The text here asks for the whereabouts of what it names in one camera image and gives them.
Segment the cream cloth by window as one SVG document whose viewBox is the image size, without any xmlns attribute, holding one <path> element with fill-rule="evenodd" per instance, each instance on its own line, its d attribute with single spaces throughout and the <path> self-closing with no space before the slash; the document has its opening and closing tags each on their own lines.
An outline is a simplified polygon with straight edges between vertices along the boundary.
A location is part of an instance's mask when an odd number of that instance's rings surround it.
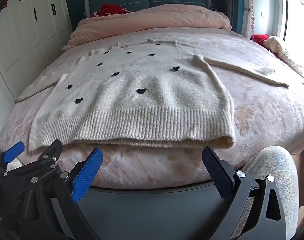
<svg viewBox="0 0 304 240">
<path fill-rule="evenodd" d="M 263 41 L 263 45 L 304 78 L 303 53 L 295 51 L 285 41 L 272 35 Z"/>
</svg>

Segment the cream knit sweater black hearts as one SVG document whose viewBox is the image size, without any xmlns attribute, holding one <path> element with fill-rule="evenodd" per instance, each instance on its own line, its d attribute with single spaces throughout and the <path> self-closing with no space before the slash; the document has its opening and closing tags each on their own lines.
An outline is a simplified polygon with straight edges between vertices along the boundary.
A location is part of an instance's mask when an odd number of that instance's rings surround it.
<svg viewBox="0 0 304 240">
<path fill-rule="evenodd" d="M 29 148 L 54 140 L 143 147 L 230 148 L 234 103 L 213 67 L 288 87 L 271 56 L 236 53 L 181 41 L 114 44 L 78 54 L 69 66 L 40 77 L 16 102 L 46 88 L 52 92 L 36 113 Z"/>
</svg>

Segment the white wardrobe with red stickers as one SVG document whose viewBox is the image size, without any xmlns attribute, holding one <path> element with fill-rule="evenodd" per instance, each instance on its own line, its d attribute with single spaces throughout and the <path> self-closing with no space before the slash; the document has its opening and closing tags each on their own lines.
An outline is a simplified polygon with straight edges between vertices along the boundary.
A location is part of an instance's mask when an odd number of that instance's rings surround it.
<svg viewBox="0 0 304 240">
<path fill-rule="evenodd" d="M 7 0 L 0 12 L 0 133 L 14 100 L 61 54 L 72 27 L 66 0 Z"/>
</svg>

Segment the red cloth on headboard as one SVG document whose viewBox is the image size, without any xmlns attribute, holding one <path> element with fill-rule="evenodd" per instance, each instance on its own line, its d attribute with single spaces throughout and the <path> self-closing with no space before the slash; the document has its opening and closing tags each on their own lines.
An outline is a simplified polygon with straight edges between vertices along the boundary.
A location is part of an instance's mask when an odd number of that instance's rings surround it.
<svg viewBox="0 0 304 240">
<path fill-rule="evenodd" d="M 120 7 L 117 4 L 104 4 L 102 7 L 91 14 L 91 17 L 104 17 L 110 15 L 127 14 L 128 11 L 125 7 Z"/>
</svg>

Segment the red cloth by window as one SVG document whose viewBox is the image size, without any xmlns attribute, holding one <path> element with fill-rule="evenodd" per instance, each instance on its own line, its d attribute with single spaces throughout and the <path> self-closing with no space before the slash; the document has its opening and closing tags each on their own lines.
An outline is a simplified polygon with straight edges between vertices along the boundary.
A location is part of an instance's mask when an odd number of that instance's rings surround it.
<svg viewBox="0 0 304 240">
<path fill-rule="evenodd" d="M 261 46 L 265 46 L 264 42 L 269 38 L 269 35 L 262 35 L 262 34 L 258 34 L 258 35 L 252 35 L 250 40 L 252 40 L 253 42 L 260 44 Z"/>
</svg>

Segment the pink floral bed blanket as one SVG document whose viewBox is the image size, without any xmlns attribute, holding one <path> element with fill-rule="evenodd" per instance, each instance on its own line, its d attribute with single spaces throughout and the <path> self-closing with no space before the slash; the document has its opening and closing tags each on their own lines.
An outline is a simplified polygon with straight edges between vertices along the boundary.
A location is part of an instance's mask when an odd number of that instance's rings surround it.
<svg viewBox="0 0 304 240">
<path fill-rule="evenodd" d="M 233 167 L 278 145 L 304 148 L 304 79 L 232 31 L 158 28 L 89 41 L 51 63 L 16 99 L 0 151 L 28 164 L 55 140 L 70 171 L 95 147 L 94 185 L 152 189 L 209 179 L 211 146 Z"/>
</svg>

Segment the pink folded duvet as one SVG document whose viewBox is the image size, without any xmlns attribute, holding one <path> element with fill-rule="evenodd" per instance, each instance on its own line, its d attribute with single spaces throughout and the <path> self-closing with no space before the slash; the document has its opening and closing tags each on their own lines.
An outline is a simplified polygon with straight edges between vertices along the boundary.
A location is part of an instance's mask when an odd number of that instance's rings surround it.
<svg viewBox="0 0 304 240">
<path fill-rule="evenodd" d="M 81 44 L 154 28 L 215 28 L 231 30 L 222 12 L 185 4 L 164 4 L 127 14 L 86 18 L 63 47 L 67 51 Z"/>
</svg>

